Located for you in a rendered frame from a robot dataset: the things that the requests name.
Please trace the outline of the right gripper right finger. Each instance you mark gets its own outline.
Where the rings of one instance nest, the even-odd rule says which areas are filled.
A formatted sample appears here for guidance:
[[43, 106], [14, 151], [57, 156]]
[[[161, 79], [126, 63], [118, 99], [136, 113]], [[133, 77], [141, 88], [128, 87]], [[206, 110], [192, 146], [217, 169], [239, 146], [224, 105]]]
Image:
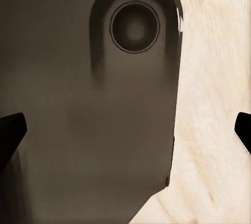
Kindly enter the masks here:
[[236, 118], [234, 130], [251, 154], [251, 114], [240, 112]]

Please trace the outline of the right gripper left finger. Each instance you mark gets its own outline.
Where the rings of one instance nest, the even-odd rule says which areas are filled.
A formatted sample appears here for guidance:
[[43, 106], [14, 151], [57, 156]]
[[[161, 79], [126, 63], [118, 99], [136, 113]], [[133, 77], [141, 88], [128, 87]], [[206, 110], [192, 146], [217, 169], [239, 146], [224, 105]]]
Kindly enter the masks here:
[[27, 124], [22, 112], [0, 118], [0, 175], [26, 133]]

